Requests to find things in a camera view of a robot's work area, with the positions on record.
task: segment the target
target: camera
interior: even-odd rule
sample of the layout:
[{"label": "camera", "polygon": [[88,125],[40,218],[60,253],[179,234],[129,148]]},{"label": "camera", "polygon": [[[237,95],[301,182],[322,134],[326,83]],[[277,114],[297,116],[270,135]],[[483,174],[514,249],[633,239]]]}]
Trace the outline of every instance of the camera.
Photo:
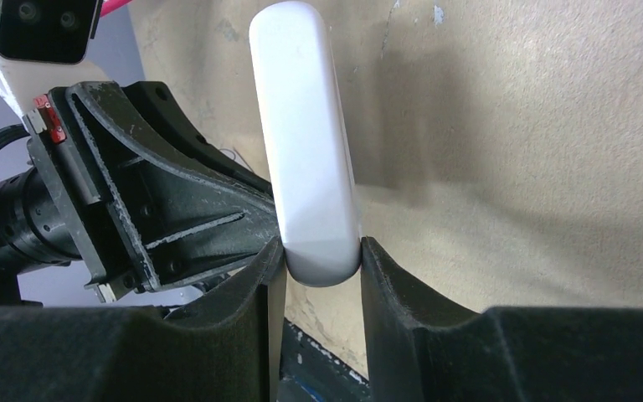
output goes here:
[{"label": "camera", "polygon": [[94,36],[103,0],[0,0],[0,56],[77,64]]}]

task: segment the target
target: bolt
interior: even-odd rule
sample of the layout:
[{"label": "bolt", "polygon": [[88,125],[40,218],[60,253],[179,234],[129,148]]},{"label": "bolt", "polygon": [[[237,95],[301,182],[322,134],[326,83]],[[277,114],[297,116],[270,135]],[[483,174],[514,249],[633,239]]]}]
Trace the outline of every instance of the bolt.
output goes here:
[{"label": "bolt", "polygon": [[154,211],[152,211],[152,206],[149,204],[142,205],[141,209],[139,210],[139,213],[141,214],[141,216],[145,218],[151,218],[153,212]]},{"label": "bolt", "polygon": [[134,287],[134,278],[131,275],[127,275],[124,277],[124,281],[122,281],[124,284],[124,287],[127,289],[131,289]]},{"label": "bolt", "polygon": [[63,13],[63,15],[60,16],[60,25],[69,31],[76,29],[77,17],[75,16],[75,13],[72,11]]},{"label": "bolt", "polygon": [[181,263],[176,260],[171,260],[167,264],[167,271],[169,271],[169,273],[175,274],[180,269],[181,269]]}]

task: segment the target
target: red cable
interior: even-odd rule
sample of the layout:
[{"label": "red cable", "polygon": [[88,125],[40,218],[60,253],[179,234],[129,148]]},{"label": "red cable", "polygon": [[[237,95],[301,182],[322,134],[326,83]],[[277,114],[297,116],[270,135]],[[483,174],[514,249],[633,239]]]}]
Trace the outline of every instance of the red cable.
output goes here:
[{"label": "red cable", "polygon": [[105,4],[102,5],[102,13],[100,13],[100,16],[104,17],[118,8],[125,6],[130,1],[131,0],[109,0],[105,2]]}]

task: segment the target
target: red clip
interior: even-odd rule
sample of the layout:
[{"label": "red clip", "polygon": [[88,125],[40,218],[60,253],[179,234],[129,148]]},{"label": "red clip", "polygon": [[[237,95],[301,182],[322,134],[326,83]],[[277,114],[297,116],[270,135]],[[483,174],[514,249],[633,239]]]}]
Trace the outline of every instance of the red clip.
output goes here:
[{"label": "red clip", "polygon": [[60,144],[65,141],[68,136],[63,130],[63,125],[60,123],[58,114],[55,113],[53,107],[50,105],[50,100],[46,95],[41,95],[33,99],[33,103],[36,108],[38,108],[43,121],[45,122],[46,127],[48,127],[48,133],[50,133],[50,140],[54,144]]}]

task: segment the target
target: camera lens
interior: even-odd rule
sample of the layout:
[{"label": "camera lens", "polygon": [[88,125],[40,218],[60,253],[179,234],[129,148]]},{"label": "camera lens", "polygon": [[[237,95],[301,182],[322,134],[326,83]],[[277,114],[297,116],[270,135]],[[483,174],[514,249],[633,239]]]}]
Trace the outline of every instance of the camera lens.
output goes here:
[{"label": "camera lens", "polygon": [[25,2],[18,6],[18,17],[25,23],[37,23],[40,19],[40,10],[35,4]]},{"label": "camera lens", "polygon": [[72,11],[63,13],[63,15],[60,16],[60,26],[69,31],[75,30],[78,27],[77,17],[75,16],[75,13],[73,13]]}]

